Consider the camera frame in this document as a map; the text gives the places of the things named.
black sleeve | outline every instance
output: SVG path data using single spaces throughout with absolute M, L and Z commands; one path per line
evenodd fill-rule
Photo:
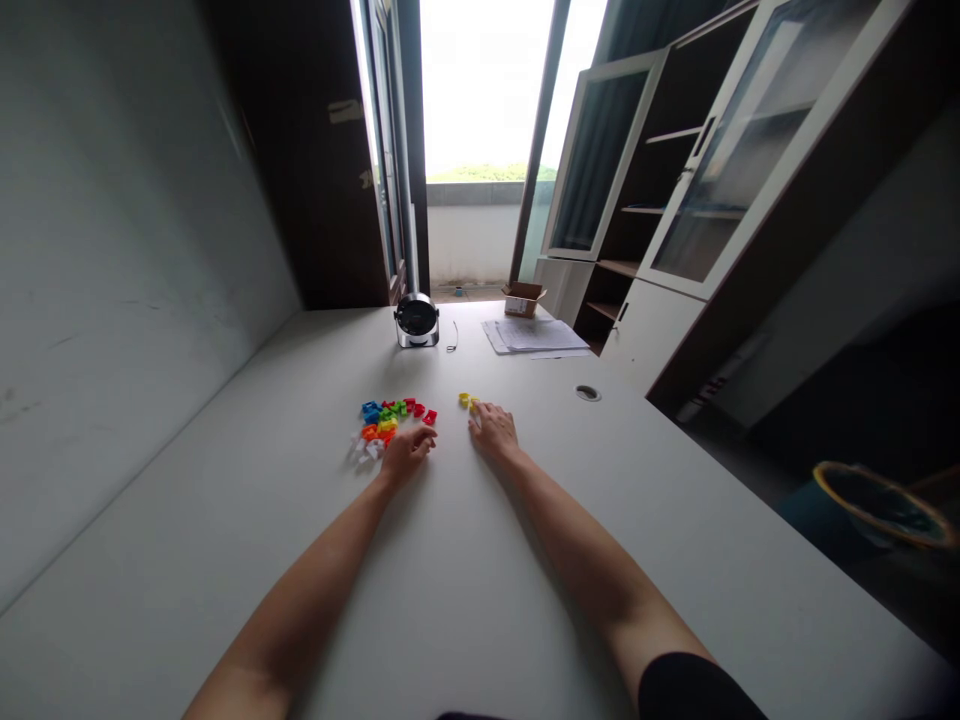
M 647 666 L 637 706 L 640 720 L 765 720 L 722 668 L 689 653 L 661 655 Z

hand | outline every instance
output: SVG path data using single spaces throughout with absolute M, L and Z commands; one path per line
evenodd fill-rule
M 498 463 L 519 454 L 520 442 L 513 415 L 493 403 L 476 403 L 476 406 L 480 423 L 470 418 L 467 424 L 477 447 Z
M 430 450 L 437 446 L 437 431 L 428 425 L 419 425 L 393 436 L 390 447 L 383 454 L 380 476 L 393 489 L 399 490 L 414 476 Z

cable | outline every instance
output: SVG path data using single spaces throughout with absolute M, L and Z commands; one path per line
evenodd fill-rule
M 453 352 L 457 349 L 457 345 L 460 344 L 460 328 L 457 327 L 457 321 L 453 321 L 453 329 L 457 331 L 457 339 L 454 340 L 453 345 L 447 345 L 447 352 Z

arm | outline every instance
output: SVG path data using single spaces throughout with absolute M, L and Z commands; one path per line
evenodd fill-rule
M 647 666 L 668 652 L 715 662 L 633 558 L 520 449 L 513 415 L 490 403 L 469 421 L 477 446 L 516 487 L 550 562 L 609 647 L 633 702 Z
M 267 593 L 185 720 L 286 716 L 330 639 L 387 505 L 436 446 L 436 436 L 419 426 L 394 437 L 376 479 Z

forearm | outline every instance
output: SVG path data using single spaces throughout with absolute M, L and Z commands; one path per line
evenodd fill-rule
M 260 603 L 217 667 L 240 668 L 292 697 L 346 605 L 393 490 L 373 481 L 310 545 Z
M 601 632 L 662 599 L 604 527 L 523 451 L 502 466 L 561 581 Z

